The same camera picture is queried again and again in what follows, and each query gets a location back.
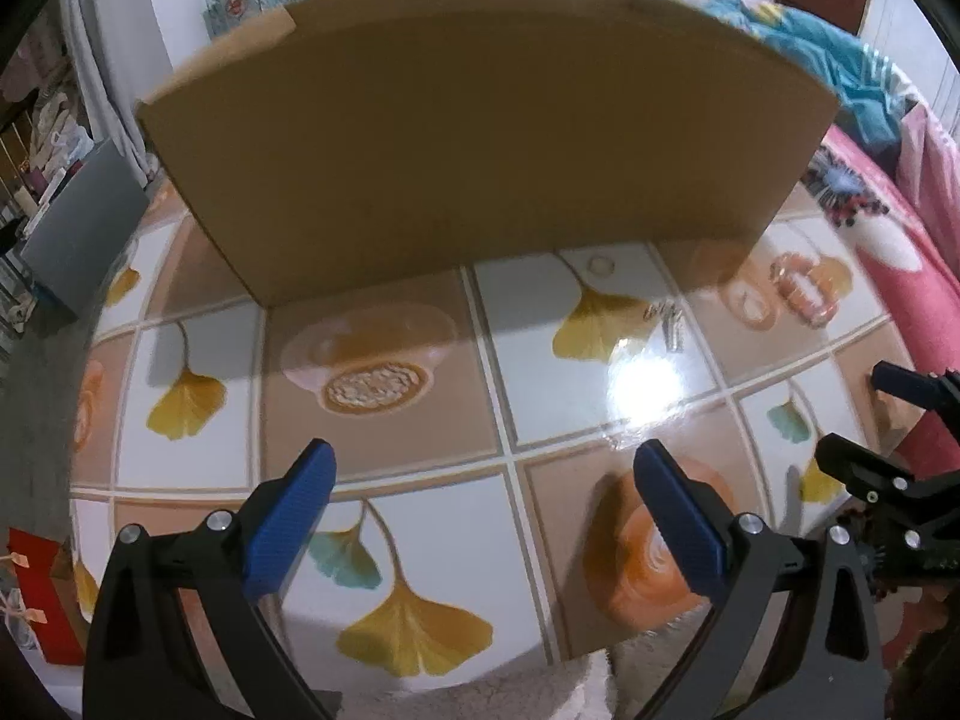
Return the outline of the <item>red gift bag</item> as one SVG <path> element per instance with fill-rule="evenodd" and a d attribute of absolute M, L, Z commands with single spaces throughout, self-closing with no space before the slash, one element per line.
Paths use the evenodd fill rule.
<path fill-rule="evenodd" d="M 3 559 L 13 567 L 26 621 L 44 660 L 60 667 L 82 667 L 89 626 L 80 610 L 68 546 L 10 528 Z"/>

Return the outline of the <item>pink bedding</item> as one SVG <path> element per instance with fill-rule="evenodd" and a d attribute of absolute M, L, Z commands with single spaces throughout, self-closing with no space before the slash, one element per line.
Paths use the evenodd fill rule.
<path fill-rule="evenodd" d="M 833 125 L 802 183 L 867 271 L 921 374 L 958 369 L 958 145 L 929 107 L 887 171 Z"/>

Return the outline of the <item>silver hair clip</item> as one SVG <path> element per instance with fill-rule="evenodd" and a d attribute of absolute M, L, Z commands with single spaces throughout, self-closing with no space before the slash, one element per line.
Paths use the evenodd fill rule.
<path fill-rule="evenodd" d="M 683 351 L 683 309 L 675 301 L 651 302 L 644 309 L 644 318 L 654 323 L 664 335 L 664 346 L 669 353 Z"/>

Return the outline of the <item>blue blanket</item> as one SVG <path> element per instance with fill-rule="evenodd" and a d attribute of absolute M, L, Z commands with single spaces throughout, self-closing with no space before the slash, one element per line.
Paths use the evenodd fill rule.
<path fill-rule="evenodd" d="M 835 124 L 891 176 L 900 122 L 923 101 L 896 63 L 859 37 L 799 8 L 766 0 L 708 0 L 704 11 L 804 68 L 839 101 Z"/>

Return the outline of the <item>ginkgo-patterned floor mat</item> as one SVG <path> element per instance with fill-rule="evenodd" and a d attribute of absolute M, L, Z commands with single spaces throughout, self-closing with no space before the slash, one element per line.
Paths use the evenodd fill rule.
<path fill-rule="evenodd" d="M 659 301 L 683 309 L 681 353 L 644 318 Z M 697 603 L 636 445 L 805 532 L 843 499 L 817 439 L 887 450 L 918 418 L 871 390 L 882 359 L 908 349 L 804 188 L 752 250 L 562 250 L 263 309 L 161 187 L 80 385 L 80 605 L 122 527 L 189 530 L 320 437 L 337 492 L 267 603 L 313 686 L 441 688 L 605 649 Z"/>

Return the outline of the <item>grey flat panel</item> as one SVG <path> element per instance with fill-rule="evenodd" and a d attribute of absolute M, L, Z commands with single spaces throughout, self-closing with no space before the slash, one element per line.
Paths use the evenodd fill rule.
<path fill-rule="evenodd" d="M 21 245 L 21 262 L 39 293 L 79 316 L 147 206 L 145 189 L 114 143 L 96 145 Z"/>

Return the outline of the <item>brown cardboard box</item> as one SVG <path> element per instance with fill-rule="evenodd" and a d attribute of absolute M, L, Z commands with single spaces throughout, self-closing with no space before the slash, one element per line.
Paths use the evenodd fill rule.
<path fill-rule="evenodd" d="M 758 238 L 817 78 L 680 0 L 304 0 L 137 110 L 259 304 L 615 242 Z"/>

